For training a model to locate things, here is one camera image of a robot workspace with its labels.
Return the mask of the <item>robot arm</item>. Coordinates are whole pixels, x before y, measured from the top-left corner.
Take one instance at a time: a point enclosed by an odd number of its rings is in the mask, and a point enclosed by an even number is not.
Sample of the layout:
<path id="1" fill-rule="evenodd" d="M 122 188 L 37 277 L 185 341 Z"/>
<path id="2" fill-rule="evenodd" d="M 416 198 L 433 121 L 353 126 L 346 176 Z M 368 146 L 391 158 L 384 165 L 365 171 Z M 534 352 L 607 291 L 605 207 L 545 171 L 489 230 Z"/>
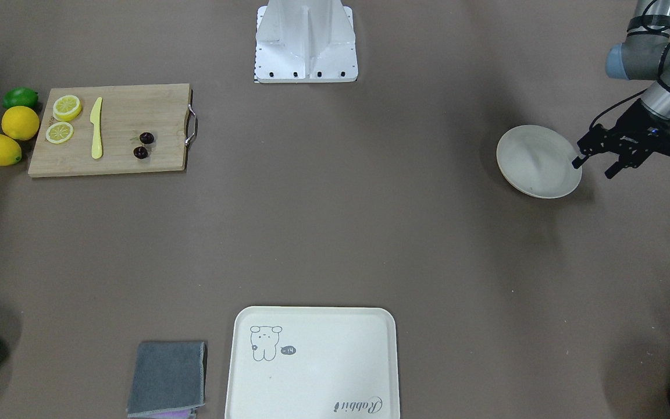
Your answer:
<path id="1" fill-rule="evenodd" d="M 627 98 L 628 109 L 611 128 L 593 120 L 577 142 L 579 169 L 588 158 L 604 153 L 618 159 L 605 171 L 612 178 L 623 169 L 636 169 L 652 154 L 670 157 L 670 1 L 640 1 L 630 19 L 624 42 L 607 55 L 612 79 L 648 80 L 651 85 Z"/>

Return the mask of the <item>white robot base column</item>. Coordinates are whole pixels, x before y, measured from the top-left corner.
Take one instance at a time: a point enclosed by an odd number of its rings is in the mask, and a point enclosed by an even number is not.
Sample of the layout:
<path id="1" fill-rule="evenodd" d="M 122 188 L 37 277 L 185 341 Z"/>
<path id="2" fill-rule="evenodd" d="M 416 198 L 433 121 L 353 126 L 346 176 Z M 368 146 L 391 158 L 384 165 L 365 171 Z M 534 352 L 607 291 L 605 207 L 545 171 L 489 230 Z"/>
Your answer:
<path id="1" fill-rule="evenodd" d="M 256 83 L 358 79 L 354 14 L 342 2 L 269 1 L 256 16 Z"/>

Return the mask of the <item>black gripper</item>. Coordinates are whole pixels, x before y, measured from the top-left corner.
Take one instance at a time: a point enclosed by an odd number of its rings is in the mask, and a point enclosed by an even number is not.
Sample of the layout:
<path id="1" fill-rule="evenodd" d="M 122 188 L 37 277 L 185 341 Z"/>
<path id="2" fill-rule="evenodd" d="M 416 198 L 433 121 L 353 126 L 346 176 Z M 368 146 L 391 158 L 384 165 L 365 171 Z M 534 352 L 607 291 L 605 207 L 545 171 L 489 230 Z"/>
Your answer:
<path id="1" fill-rule="evenodd" d="M 670 157 L 670 119 L 657 116 L 638 99 L 617 119 L 614 127 L 607 129 L 598 124 L 600 116 L 614 107 L 599 114 L 588 132 L 577 141 L 582 156 L 572 160 L 575 170 L 592 156 L 612 153 L 618 159 L 604 171 L 604 176 L 612 179 L 623 169 L 640 167 L 654 153 Z"/>

